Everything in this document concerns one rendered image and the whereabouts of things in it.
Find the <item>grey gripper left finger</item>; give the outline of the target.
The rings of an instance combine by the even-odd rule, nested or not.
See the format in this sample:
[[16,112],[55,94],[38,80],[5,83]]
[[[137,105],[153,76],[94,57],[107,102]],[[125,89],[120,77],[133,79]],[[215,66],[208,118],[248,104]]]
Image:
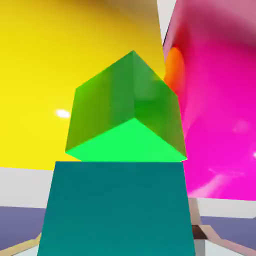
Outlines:
[[0,250],[0,256],[37,256],[41,236]]

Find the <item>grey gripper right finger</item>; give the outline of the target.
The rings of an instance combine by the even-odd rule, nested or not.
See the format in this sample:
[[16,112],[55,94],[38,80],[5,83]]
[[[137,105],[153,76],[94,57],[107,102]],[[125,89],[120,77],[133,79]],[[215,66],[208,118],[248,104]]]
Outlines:
[[256,256],[256,201],[189,198],[195,256]]

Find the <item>small teal cube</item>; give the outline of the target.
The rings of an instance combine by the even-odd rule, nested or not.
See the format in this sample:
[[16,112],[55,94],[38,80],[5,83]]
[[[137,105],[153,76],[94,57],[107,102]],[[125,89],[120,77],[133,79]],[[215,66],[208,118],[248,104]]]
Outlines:
[[57,162],[37,256],[195,256],[183,164]]

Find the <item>small green cube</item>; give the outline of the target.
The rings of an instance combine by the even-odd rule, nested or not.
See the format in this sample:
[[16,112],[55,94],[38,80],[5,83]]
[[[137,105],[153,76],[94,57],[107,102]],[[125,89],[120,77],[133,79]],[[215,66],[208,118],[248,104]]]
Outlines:
[[65,152],[83,162],[182,162],[178,97],[131,51],[75,90]]

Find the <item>large pink box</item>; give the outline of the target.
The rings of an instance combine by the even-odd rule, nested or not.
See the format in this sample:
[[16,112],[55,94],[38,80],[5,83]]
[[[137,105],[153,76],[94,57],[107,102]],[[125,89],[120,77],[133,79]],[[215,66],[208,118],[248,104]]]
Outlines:
[[256,201],[256,0],[176,0],[163,49],[184,63],[188,195]]

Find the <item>large yellow box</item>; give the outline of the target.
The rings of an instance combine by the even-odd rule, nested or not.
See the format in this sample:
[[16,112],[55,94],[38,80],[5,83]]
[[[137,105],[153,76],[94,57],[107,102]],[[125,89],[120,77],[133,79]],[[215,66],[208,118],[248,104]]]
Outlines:
[[0,168],[71,161],[56,112],[131,51],[164,76],[157,0],[0,0]]

